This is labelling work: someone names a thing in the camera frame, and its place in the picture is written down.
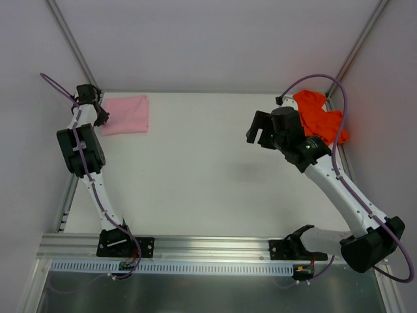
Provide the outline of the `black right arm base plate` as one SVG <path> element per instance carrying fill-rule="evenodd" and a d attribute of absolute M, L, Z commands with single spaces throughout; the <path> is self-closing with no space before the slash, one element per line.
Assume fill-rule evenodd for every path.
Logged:
<path fill-rule="evenodd" d="M 278 261 L 326 261 L 328 255 L 322 252 L 307 251 L 304 246 L 292 239 L 272 239 L 268 242 L 271 260 Z"/>

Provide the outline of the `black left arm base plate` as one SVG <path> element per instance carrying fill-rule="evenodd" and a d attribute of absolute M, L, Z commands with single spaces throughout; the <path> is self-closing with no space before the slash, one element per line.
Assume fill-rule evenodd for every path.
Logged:
<path fill-rule="evenodd" d="M 152 258 L 154 254 L 154 238 L 153 237 L 136 237 L 140 250 L 137 249 L 136 242 L 129 236 L 117 237 L 110 239 L 109 237 L 100 235 L 96 256 L 99 258 L 133 258 L 134 255 L 142 258 Z"/>

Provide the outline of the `pink t shirt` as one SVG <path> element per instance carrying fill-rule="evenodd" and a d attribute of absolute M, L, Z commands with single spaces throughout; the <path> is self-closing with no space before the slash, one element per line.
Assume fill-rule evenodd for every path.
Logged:
<path fill-rule="evenodd" d="M 147 95 L 108 98 L 104 109 L 109 119 L 101 126 L 102 136 L 146 133 L 149 130 L 150 101 Z"/>

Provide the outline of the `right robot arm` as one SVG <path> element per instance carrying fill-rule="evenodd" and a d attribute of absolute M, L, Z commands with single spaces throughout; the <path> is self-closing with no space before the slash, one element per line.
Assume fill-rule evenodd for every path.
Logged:
<path fill-rule="evenodd" d="M 323 230 L 305 225 L 289 236 L 290 254 L 303 259 L 313 252 L 342 257 L 351 269 L 364 273 L 393 253 L 405 230 L 397 216 L 363 207 L 367 198 L 332 162 L 333 154 L 317 136 L 306 136 L 299 113 L 292 107 L 270 113 L 257 111 L 246 133 L 248 143 L 279 150 L 288 163 L 313 181 L 347 223 L 348 231 Z"/>

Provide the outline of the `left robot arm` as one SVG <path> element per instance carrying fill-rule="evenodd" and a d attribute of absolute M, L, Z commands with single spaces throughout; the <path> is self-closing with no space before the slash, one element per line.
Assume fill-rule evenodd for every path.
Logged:
<path fill-rule="evenodd" d="M 104 186 L 103 168 L 106 159 L 95 126 L 104 125 L 109 113 L 100 105 L 101 91 L 91 85 L 76 87 L 72 120 L 67 128 L 57 131 L 57 140 L 66 167 L 85 185 L 100 222 L 96 255 L 107 258 L 134 257 L 136 244 L 120 212 L 115 210 Z"/>

